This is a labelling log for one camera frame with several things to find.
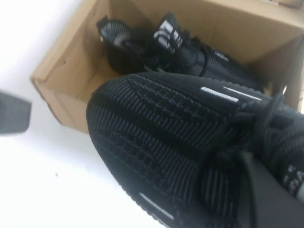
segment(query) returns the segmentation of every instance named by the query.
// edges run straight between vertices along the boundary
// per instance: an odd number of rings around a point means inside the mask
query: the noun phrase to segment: black sneaker
[[[104,17],[97,22],[100,38],[106,43],[109,64],[122,75],[151,70],[160,61],[161,48],[153,34],[133,29],[121,20]]]
[[[170,72],[224,80],[263,92],[258,78],[230,56],[190,38],[189,31],[181,31],[175,16],[167,13],[158,25],[154,38],[162,46],[172,65]]]
[[[146,72],[100,86],[86,115],[110,172],[162,224],[303,227],[304,116],[280,96]]]
[[[182,32],[167,13],[154,34],[131,29],[120,20],[97,23],[111,67],[122,75],[142,71],[181,73],[214,78],[263,92],[258,78],[231,57],[211,49],[190,33]]]

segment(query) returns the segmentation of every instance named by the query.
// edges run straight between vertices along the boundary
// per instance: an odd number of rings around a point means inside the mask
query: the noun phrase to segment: white floor
[[[0,228],[161,227],[29,82],[79,1],[0,0],[0,89],[33,102],[29,130],[0,137]]]

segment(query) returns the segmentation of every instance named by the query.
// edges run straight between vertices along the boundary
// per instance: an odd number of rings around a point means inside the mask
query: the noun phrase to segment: sneaker
[[[107,45],[111,67],[122,75],[143,71],[187,74],[224,80],[263,92],[258,78],[233,58],[213,50],[182,32],[167,13],[154,34],[131,29],[120,20],[103,18],[97,23]]]
[[[97,22],[101,40],[107,47],[107,55],[113,70],[126,75],[151,70],[160,59],[161,49],[153,34],[142,29],[133,29],[121,20],[104,17]]]
[[[101,85],[86,116],[118,183],[167,227],[303,226],[304,116],[281,96],[146,72]]]

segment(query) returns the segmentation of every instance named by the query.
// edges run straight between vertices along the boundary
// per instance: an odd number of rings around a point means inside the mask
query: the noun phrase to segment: box flap
[[[68,48],[73,45],[72,41],[76,34],[82,29],[87,15],[94,9],[94,5],[98,0],[84,0],[81,2],[71,20],[56,40],[53,47],[46,54],[42,62],[36,68],[32,78],[38,81],[45,81],[51,74],[53,69],[64,61],[60,59]]]
[[[300,10],[252,0],[206,1],[304,29],[304,14]]]

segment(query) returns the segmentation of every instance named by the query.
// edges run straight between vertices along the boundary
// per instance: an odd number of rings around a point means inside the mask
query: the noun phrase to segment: cardboard box
[[[303,0],[272,0],[272,1],[293,8],[300,8],[303,4]]]
[[[192,36],[248,65],[285,102],[302,107],[304,13],[254,0],[83,0],[31,80],[56,118],[87,132],[91,93],[119,76],[95,23],[105,15],[153,28],[171,11]]]

